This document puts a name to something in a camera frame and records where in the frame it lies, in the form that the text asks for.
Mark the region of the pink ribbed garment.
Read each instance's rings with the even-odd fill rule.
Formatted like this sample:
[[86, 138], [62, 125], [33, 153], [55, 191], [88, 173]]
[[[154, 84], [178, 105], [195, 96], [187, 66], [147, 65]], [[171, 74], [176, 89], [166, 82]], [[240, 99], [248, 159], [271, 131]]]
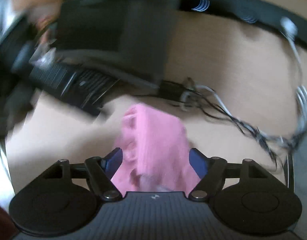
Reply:
[[124, 114], [115, 146], [121, 166], [111, 181], [122, 193], [182, 191], [200, 181], [189, 163], [189, 141], [182, 121], [143, 103]]

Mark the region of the black keyboard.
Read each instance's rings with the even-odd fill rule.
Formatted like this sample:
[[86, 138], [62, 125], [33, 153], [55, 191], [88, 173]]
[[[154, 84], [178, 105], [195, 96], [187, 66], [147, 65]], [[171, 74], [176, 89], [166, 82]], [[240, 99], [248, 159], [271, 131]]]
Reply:
[[105, 94], [118, 82], [100, 71], [66, 63], [34, 67], [29, 80], [61, 102], [94, 117], [102, 113]]

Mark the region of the black computer monitor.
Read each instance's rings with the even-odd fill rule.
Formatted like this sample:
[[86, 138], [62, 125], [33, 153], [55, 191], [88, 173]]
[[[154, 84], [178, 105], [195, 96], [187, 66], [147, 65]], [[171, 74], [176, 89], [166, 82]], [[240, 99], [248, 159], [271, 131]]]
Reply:
[[58, 55], [157, 90], [179, 0], [63, 0]]

